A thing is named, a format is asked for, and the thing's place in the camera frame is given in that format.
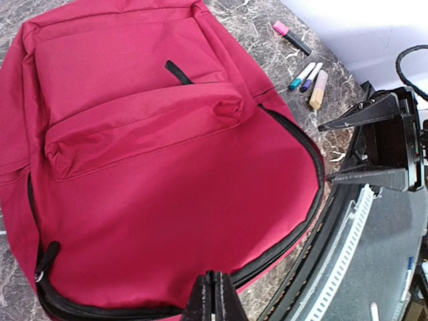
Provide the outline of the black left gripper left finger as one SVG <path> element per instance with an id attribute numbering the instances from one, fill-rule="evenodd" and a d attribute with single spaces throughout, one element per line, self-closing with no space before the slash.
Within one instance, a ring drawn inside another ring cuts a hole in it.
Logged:
<path id="1" fill-rule="evenodd" d="M 197 276 L 189 301 L 183 310 L 183 321 L 212 321 L 215 314 L 215 272 Z"/>

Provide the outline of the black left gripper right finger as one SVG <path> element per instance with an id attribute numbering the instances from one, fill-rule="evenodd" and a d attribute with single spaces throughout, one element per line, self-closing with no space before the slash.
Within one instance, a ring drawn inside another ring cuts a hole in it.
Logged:
<path id="1" fill-rule="evenodd" d="M 213 281 L 213 315 L 220 321 L 246 321 L 247 315 L 230 275 L 215 272 Z"/>

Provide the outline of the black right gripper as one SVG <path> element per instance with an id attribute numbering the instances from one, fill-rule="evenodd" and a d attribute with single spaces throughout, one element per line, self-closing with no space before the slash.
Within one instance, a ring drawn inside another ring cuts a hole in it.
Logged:
<path id="1" fill-rule="evenodd" d="M 329 174 L 333 184 L 369 184 L 393 191 L 415 192 L 425 186 L 418 103 L 410 87 L 379 90 L 340 117 L 318 127 L 320 132 L 367 124 L 368 166 Z"/>

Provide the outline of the red student backpack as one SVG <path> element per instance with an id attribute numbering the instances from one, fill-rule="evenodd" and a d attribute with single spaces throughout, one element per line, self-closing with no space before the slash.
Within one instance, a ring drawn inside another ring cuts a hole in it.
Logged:
<path id="1" fill-rule="evenodd" d="M 302 240 L 324 164 L 202 1 L 74 1 L 1 66 L 1 210 L 54 320 L 178 320 L 208 271 L 252 283 Z"/>

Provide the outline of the yellow pink pastel highlighter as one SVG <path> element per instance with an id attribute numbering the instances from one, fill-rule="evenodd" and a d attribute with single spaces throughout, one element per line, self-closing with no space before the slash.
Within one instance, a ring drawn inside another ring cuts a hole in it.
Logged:
<path id="1" fill-rule="evenodd" d="M 312 95 L 310 97 L 309 105 L 314 110 L 318 110 L 324 98 L 324 93 L 326 89 L 326 83 L 328 80 L 328 74 L 324 70 L 318 72 L 314 88 L 312 90 Z"/>

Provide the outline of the purple cap marker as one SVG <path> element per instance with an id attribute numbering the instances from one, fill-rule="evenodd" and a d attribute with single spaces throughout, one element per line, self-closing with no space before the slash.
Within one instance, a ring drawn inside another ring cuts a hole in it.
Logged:
<path id="1" fill-rule="evenodd" d="M 315 80 L 315 77 L 318 75 L 319 71 L 322 69 L 323 63 L 318 62 L 316 63 L 315 68 L 310 72 L 310 74 L 302 81 L 300 85 L 300 92 L 306 92 L 312 83 Z"/>

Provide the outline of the teal cap marker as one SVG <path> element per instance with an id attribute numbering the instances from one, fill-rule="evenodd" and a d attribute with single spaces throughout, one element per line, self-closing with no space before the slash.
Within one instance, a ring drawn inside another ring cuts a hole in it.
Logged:
<path id="1" fill-rule="evenodd" d="M 316 63 L 310 62 L 296 77 L 295 79 L 290 83 L 288 86 L 289 91 L 294 91 L 297 89 L 302 81 L 310 74 L 310 72 L 315 68 Z"/>

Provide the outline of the pink black highlighter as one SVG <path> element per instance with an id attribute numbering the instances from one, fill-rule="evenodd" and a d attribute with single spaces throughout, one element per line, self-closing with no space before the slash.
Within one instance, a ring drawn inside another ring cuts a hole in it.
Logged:
<path id="1" fill-rule="evenodd" d="M 276 30 L 282 37 L 287 39 L 294 47 L 302 51 L 305 55 L 309 56 L 312 50 L 306 45 L 291 29 L 281 21 L 276 21 L 273 25 L 273 29 Z"/>

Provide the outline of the black front rail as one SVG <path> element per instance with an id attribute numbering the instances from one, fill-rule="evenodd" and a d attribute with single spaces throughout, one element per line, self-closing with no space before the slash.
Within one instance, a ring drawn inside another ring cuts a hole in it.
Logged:
<path id="1" fill-rule="evenodd" d="M 324 159 L 325 172 L 332 173 L 361 165 L 367 158 L 360 130 L 349 128 L 320 132 L 321 124 L 334 120 L 367 92 L 356 82 L 327 89 L 323 105 L 313 111 L 309 96 L 299 91 L 284 94 L 293 116 L 312 138 Z M 371 205 L 371 193 L 364 185 L 326 183 L 318 213 L 302 241 L 270 271 L 246 288 L 239 297 L 250 320 L 321 319 L 343 277 L 329 285 L 355 219 L 367 219 L 362 205 Z"/>

